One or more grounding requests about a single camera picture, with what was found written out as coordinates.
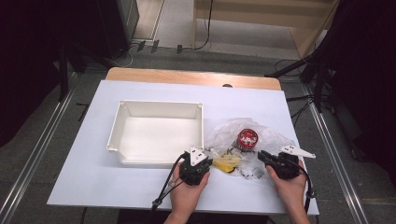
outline black controller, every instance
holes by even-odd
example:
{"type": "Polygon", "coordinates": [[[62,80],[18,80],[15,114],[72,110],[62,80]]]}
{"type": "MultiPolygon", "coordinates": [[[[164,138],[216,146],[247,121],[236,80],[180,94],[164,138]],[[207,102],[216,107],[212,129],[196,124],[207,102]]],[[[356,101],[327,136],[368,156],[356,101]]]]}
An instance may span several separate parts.
{"type": "Polygon", "coordinates": [[[298,157],[280,152],[278,156],[273,156],[270,153],[262,150],[258,152],[258,159],[263,161],[265,165],[270,165],[274,168],[277,176],[281,179],[293,179],[300,172],[298,164],[298,157]]]}
{"type": "Polygon", "coordinates": [[[180,179],[190,186],[199,185],[204,175],[209,171],[212,161],[206,157],[203,161],[191,166],[191,156],[189,153],[180,165],[180,179]]]}

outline person's left hand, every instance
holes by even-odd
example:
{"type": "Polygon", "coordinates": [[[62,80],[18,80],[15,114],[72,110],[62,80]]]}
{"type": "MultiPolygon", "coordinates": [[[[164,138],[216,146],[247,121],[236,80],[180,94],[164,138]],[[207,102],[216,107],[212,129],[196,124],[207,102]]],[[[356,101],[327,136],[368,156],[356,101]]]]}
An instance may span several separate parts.
{"type": "MultiPolygon", "coordinates": [[[[182,180],[179,178],[180,163],[175,168],[170,183],[178,185],[182,180]]],[[[198,204],[199,197],[207,185],[210,173],[207,172],[199,186],[189,186],[182,183],[171,191],[172,213],[164,223],[186,223],[198,204]]]]}

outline hand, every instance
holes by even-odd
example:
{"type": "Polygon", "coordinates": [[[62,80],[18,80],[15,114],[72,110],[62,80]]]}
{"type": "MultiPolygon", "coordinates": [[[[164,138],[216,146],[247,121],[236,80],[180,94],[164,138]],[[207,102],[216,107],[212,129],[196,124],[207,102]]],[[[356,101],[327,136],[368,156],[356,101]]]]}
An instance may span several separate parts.
{"type": "MultiPolygon", "coordinates": [[[[304,168],[302,161],[299,161],[299,165],[304,168]]],[[[305,175],[299,174],[293,179],[285,180],[280,179],[271,166],[267,165],[266,169],[268,175],[276,185],[276,190],[282,202],[288,210],[291,222],[309,223],[308,216],[304,210],[305,175]]]]}
{"type": "MultiPolygon", "coordinates": [[[[176,182],[178,185],[182,180],[179,179],[180,164],[177,165],[172,175],[170,183],[176,182]]],[[[182,183],[171,191],[172,213],[164,223],[186,223],[191,213],[198,204],[199,197],[207,185],[210,173],[207,172],[199,186],[189,186],[182,183]]]]}

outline metal floor strip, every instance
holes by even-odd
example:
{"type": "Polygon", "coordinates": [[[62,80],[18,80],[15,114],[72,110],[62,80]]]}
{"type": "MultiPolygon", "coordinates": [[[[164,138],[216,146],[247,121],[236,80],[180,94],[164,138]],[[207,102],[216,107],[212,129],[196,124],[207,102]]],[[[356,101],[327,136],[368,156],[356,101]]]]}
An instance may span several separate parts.
{"type": "Polygon", "coordinates": [[[24,192],[26,191],[30,181],[32,180],[33,175],[35,174],[35,170],[38,167],[38,164],[44,156],[47,146],[49,145],[50,140],[55,133],[55,130],[58,127],[62,116],[64,115],[64,111],[66,110],[70,102],[75,87],[77,86],[78,80],[78,74],[73,73],[70,78],[69,92],[64,97],[64,100],[58,103],[55,107],[55,110],[52,113],[49,122],[46,125],[46,128],[44,129],[37,143],[35,144],[35,147],[29,159],[25,163],[20,175],[18,176],[9,194],[7,195],[7,198],[0,210],[1,224],[7,224],[12,219],[12,216],[14,215],[24,192]]]}
{"type": "MultiPolygon", "coordinates": [[[[311,88],[308,85],[303,85],[305,94],[313,94],[311,88]]],[[[318,130],[322,137],[323,143],[329,154],[330,161],[332,162],[332,168],[338,178],[341,189],[346,197],[346,202],[349,206],[350,212],[355,220],[355,223],[369,223],[367,216],[361,205],[361,200],[353,187],[353,184],[347,174],[347,170],[338,154],[337,148],[332,136],[327,128],[325,119],[322,114],[318,112],[314,104],[310,105],[312,115],[314,117],[315,123],[318,125],[318,130]]]]}

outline white bracket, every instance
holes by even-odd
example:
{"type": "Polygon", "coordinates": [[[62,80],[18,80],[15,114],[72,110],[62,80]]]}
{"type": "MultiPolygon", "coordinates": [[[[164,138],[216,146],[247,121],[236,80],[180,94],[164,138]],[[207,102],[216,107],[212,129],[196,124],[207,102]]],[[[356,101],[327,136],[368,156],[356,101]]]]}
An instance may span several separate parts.
{"type": "Polygon", "coordinates": [[[206,155],[202,149],[198,149],[196,147],[190,147],[190,164],[191,166],[195,166],[200,163],[204,159],[206,159],[206,155]]]}
{"type": "Polygon", "coordinates": [[[288,153],[293,156],[302,156],[302,157],[307,157],[307,158],[316,158],[315,154],[309,153],[305,150],[300,149],[299,147],[296,146],[286,146],[282,147],[280,151],[288,153]]]}

